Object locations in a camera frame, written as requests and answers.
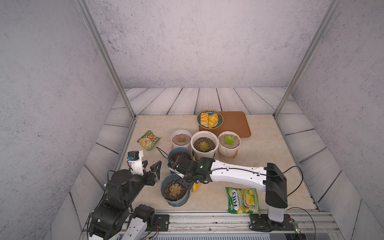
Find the yellow watering can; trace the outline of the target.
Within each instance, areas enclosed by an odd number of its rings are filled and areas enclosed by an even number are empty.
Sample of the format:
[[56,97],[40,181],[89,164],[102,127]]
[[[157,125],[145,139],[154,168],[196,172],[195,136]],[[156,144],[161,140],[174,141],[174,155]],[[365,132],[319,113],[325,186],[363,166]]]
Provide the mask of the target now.
[[194,183],[194,184],[193,184],[193,187],[192,187],[192,191],[193,191],[194,193],[196,193],[196,192],[197,192],[197,189],[198,189],[201,185],[202,185],[202,183]]

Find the blue pot red succulent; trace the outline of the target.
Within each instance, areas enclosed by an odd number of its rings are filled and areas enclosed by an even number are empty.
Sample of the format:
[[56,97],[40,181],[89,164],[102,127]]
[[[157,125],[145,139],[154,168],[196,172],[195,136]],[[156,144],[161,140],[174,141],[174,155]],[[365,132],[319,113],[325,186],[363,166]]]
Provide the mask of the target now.
[[186,157],[189,159],[192,159],[192,153],[186,149],[186,148],[175,148],[171,150],[171,152],[168,154],[168,167],[170,169],[171,174],[175,174],[172,170],[173,163],[179,158],[179,157]]

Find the blue pot pink succulent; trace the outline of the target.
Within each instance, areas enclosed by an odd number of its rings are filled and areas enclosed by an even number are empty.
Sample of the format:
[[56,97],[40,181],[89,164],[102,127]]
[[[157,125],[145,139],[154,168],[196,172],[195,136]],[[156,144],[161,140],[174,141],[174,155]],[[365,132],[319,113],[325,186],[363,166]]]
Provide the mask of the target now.
[[180,178],[176,174],[171,174],[163,180],[161,186],[162,196],[173,207],[181,207],[190,196],[190,191],[179,183]]

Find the large white pot dark soil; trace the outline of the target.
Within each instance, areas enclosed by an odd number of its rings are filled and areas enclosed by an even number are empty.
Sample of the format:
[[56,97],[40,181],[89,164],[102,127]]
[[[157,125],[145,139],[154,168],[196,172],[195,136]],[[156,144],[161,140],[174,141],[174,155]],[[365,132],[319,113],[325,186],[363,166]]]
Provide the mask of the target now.
[[216,135],[208,131],[195,133],[191,138],[193,156],[198,161],[200,158],[214,158],[219,146]]

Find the white pot pink-green succulent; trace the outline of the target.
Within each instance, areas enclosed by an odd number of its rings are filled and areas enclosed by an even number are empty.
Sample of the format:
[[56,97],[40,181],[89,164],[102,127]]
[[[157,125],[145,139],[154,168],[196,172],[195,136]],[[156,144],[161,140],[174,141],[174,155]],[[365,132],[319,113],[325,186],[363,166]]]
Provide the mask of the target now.
[[172,150],[176,148],[185,148],[191,150],[192,135],[187,130],[177,130],[171,136]]

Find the white pot bright green succulent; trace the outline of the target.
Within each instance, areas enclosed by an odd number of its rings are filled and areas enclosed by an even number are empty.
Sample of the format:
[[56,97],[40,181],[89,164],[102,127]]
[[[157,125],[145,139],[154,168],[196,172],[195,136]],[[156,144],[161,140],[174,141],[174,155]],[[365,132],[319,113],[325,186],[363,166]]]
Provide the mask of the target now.
[[221,154],[227,157],[233,156],[241,145],[241,138],[234,132],[224,131],[219,137],[219,147]]

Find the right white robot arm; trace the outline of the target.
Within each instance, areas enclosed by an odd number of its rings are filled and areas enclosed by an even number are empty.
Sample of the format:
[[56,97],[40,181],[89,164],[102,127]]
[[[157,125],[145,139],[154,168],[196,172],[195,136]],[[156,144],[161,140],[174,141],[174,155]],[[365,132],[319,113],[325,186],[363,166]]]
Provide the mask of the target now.
[[202,157],[198,161],[181,156],[169,161],[170,171],[180,176],[180,184],[191,190],[193,184],[228,182],[244,185],[266,193],[268,217],[282,223],[288,207],[287,179],[277,165],[266,167],[244,167]]

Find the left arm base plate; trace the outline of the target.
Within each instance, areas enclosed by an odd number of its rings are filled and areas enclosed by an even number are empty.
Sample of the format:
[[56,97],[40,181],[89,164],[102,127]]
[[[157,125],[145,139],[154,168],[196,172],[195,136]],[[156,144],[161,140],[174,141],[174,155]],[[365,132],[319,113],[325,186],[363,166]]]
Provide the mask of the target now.
[[170,215],[168,214],[154,214],[151,217],[150,224],[147,228],[148,231],[167,232],[169,230]]

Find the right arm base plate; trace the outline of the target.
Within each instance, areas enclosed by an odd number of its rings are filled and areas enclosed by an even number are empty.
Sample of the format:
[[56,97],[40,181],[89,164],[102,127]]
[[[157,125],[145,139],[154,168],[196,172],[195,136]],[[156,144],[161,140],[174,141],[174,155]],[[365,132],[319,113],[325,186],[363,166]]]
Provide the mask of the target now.
[[294,220],[284,214],[283,222],[278,223],[269,219],[267,214],[251,214],[249,229],[255,232],[270,233],[273,231],[296,231]]

